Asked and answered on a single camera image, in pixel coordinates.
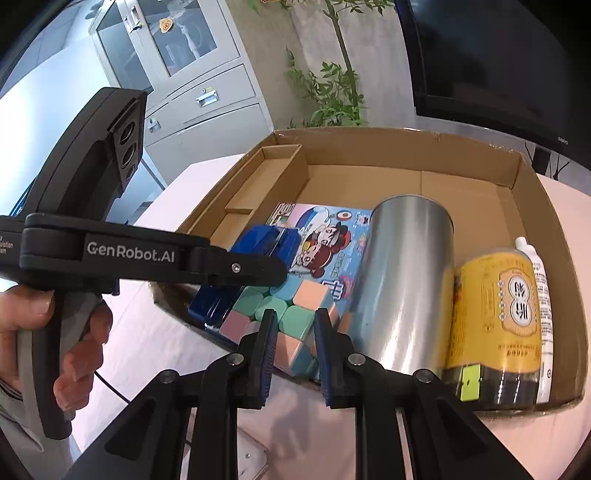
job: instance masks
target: cable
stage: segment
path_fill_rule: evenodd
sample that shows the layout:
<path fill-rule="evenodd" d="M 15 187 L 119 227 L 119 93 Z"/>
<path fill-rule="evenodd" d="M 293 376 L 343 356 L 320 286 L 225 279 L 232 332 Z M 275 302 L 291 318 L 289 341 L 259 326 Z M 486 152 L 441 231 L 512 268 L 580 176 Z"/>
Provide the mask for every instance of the cable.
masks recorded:
<path fill-rule="evenodd" d="M 106 386 L 106 387 L 107 387 L 109 390 L 111 390 L 111 391 L 112 391 L 112 392 L 113 392 L 115 395 L 117 395 L 117 396 L 118 396 L 118 397 L 119 397 L 121 400 L 123 400 L 125 403 L 127 403 L 127 405 L 129 405 L 129 404 L 131 403 L 131 402 L 130 402 L 130 401 L 127 399 L 127 398 L 125 398 L 125 397 L 124 397 L 124 396 L 123 396 L 121 393 L 119 393 L 119 392 L 117 391 L 117 389 L 116 389 L 116 388 L 115 388 L 113 385 L 111 385 L 109 382 L 107 382 L 107 380 L 105 380 L 103 377 L 101 377 L 101 376 L 100 376 L 100 373 L 98 373 L 98 372 L 95 372 L 95 375 L 96 375 L 96 378 L 98 378 L 100 381 L 102 381 L 102 382 L 105 384 L 105 386 Z M 191 442 L 189 442 L 187 439 L 185 439 L 185 443 L 186 443 L 186 444 L 187 444 L 189 447 L 192 447 L 192 446 L 193 446 L 193 445 L 191 445 Z"/>
<path fill-rule="evenodd" d="M 552 178 L 555 180 L 558 180 L 558 174 L 564 170 L 564 168 L 570 163 L 570 160 L 565 163 L 564 165 L 562 165 L 562 167 L 558 167 L 560 165 L 560 154 L 558 154 L 558 158 L 556 159 L 556 170 L 554 171 L 554 175 L 552 175 Z"/>

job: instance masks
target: metal tumbler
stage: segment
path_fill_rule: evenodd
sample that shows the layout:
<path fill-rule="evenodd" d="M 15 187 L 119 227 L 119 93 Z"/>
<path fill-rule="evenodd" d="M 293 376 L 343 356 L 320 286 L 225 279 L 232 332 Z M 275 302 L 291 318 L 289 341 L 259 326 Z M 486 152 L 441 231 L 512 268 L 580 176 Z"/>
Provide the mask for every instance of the metal tumbler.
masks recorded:
<path fill-rule="evenodd" d="M 384 200 L 372 212 L 368 244 L 350 303 L 356 351 L 412 374 L 445 367 L 453 305 L 453 222 L 420 195 Z"/>

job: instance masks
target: toy box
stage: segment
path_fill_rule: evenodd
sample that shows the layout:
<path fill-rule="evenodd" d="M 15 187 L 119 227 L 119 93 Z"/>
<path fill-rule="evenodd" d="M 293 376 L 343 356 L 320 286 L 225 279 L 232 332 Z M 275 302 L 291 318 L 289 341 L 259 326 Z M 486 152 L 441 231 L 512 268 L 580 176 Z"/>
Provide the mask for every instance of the toy box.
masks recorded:
<path fill-rule="evenodd" d="M 330 289 L 339 316 L 346 311 L 367 242 L 371 210 L 280 203 L 268 225 L 297 228 L 301 244 L 290 273 Z"/>

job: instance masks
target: black handle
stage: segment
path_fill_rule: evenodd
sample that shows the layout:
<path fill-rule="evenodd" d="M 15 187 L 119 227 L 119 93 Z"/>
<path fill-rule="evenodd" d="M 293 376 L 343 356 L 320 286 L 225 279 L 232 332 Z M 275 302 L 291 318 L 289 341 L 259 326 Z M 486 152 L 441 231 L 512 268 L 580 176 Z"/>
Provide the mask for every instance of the black handle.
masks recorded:
<path fill-rule="evenodd" d="M 72 434 L 70 413 L 57 405 L 53 384 L 64 355 L 80 340 L 102 301 L 90 293 L 55 293 L 55 312 L 38 330 L 18 332 L 18 371 L 27 426 L 38 436 L 64 440 Z"/>

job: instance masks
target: cabinet drawer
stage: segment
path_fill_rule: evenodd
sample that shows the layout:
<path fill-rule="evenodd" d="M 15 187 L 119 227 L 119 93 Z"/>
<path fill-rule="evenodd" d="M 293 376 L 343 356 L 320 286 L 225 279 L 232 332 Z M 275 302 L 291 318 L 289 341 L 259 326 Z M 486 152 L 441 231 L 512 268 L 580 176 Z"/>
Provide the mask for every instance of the cabinet drawer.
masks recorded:
<path fill-rule="evenodd" d="M 255 96 L 244 65 L 200 83 L 170 102 L 179 120 L 188 124 L 206 113 Z"/>
<path fill-rule="evenodd" d="M 200 116 L 255 96 L 244 65 L 196 85 L 146 117 L 144 145 L 179 131 Z"/>
<path fill-rule="evenodd" d="M 189 165 L 247 152 L 269 133 L 257 104 L 188 127 L 146 147 L 146 150 L 170 184 Z"/>

